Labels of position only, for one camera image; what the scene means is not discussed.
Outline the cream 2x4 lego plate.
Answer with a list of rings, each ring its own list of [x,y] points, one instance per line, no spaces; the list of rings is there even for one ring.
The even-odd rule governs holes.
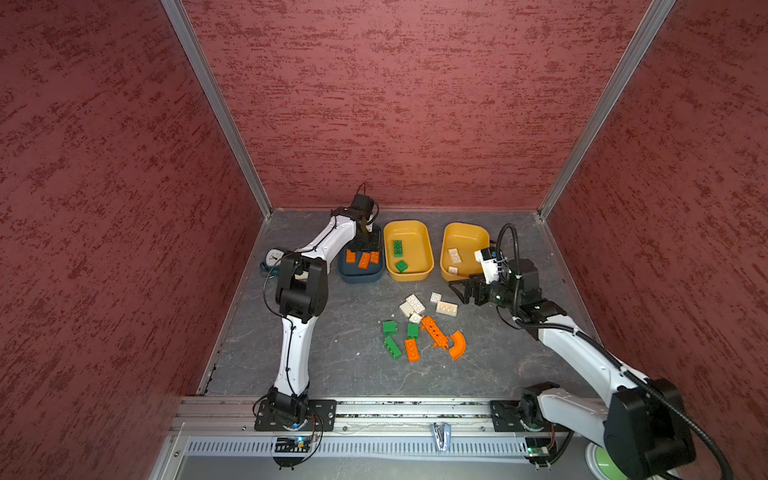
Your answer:
[[[436,313],[439,315],[456,317],[458,314],[458,306],[450,302],[438,301],[436,304]]]

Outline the cream lego brick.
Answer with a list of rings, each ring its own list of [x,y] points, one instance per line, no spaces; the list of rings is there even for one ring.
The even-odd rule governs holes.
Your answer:
[[[460,256],[460,253],[459,253],[457,248],[450,248],[450,249],[447,250],[447,252],[448,252],[448,254],[450,256],[450,259],[451,259],[451,262],[453,264],[461,264],[462,263],[462,258]]]

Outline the orange 2x4 lego bottom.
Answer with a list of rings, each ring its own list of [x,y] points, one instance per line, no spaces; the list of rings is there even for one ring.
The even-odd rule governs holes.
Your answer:
[[[420,360],[420,351],[418,348],[417,340],[414,338],[408,338],[404,341],[404,346],[408,362],[418,362]]]

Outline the green lego cube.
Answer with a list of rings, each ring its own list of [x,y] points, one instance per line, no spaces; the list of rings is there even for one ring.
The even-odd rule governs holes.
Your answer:
[[[407,327],[407,338],[418,339],[419,338],[419,325],[415,323],[409,323]]]
[[[385,336],[395,335],[398,332],[396,321],[385,321],[382,323],[382,332]]]

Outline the green push button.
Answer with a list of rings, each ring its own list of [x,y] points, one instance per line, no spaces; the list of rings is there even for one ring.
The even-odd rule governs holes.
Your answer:
[[[597,480],[623,480],[626,478],[607,451],[594,443],[588,444],[585,449],[585,462]]]

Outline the orange curved lego piece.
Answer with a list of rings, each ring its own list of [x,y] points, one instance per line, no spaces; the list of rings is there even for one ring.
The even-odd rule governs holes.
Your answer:
[[[460,359],[466,352],[467,343],[463,333],[457,330],[450,336],[451,346],[448,350],[453,360]]]

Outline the orange long lego beam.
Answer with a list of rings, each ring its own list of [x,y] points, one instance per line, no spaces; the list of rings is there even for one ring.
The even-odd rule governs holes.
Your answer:
[[[425,330],[433,341],[434,348],[449,349],[449,339],[437,325],[434,318],[423,316],[420,321],[420,329]]]

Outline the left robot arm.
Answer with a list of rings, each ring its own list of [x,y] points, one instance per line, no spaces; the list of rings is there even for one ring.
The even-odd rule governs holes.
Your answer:
[[[267,403],[282,424],[297,428],[306,421],[311,339],[327,305],[330,264],[348,243],[370,241],[377,216],[377,205],[369,210],[338,208],[315,238],[280,259],[273,313],[281,319],[283,339]]]

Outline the aluminium front rail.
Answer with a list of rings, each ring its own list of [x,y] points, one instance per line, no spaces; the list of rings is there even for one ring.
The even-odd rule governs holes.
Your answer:
[[[335,436],[426,436],[431,426],[446,423],[457,436],[542,436],[540,432],[495,432],[490,418],[493,399],[471,397],[335,397]],[[253,429],[255,397],[185,397],[171,430],[188,435],[277,434]]]

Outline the green long lego brick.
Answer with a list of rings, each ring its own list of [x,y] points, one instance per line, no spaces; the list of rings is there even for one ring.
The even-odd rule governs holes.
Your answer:
[[[401,349],[398,347],[396,341],[391,336],[385,337],[384,346],[393,359],[397,360],[402,356]]]

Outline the small teal alarm clock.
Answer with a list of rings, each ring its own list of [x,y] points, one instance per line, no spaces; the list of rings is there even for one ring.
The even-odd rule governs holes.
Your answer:
[[[279,274],[279,265],[282,261],[285,251],[279,248],[271,248],[265,254],[264,259],[259,265],[260,271],[267,277],[274,277]]]

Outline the white 2x4 lego brick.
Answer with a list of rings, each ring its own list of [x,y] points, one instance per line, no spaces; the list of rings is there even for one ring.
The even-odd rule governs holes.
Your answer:
[[[423,314],[426,311],[424,304],[418,299],[415,294],[412,294],[406,298],[406,302],[416,314]]]

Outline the right yellow container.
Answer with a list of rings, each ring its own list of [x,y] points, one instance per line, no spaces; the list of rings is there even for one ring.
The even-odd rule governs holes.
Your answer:
[[[448,224],[444,229],[441,255],[440,271],[441,276],[446,281],[467,279],[470,275],[481,274],[480,264],[475,260],[474,252],[490,245],[490,235],[483,227],[454,222]],[[457,248],[462,258],[461,264],[453,264],[447,252],[450,248]],[[449,267],[458,269],[457,275],[448,272]]]

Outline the yellow container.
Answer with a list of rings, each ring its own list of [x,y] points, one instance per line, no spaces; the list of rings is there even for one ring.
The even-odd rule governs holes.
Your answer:
[[[474,252],[490,245],[490,235],[483,227],[454,222],[448,224],[444,229],[441,255],[440,271],[441,276],[446,281],[467,279],[470,275],[481,274],[480,264],[475,260]],[[450,248],[457,248],[462,258],[461,264],[453,264],[447,252]],[[458,269],[457,275],[448,272],[449,267]]]
[[[386,266],[395,282],[417,282],[428,278],[435,266],[434,255],[427,226],[418,220],[396,220],[385,225],[383,230],[385,241]],[[401,240],[403,257],[393,255],[393,241]],[[395,264],[405,261],[408,270],[400,273]]]

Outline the white lego block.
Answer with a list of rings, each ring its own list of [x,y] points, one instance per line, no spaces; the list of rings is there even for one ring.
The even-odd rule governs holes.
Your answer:
[[[408,302],[402,303],[399,308],[406,317],[410,317],[415,313],[415,310]]]

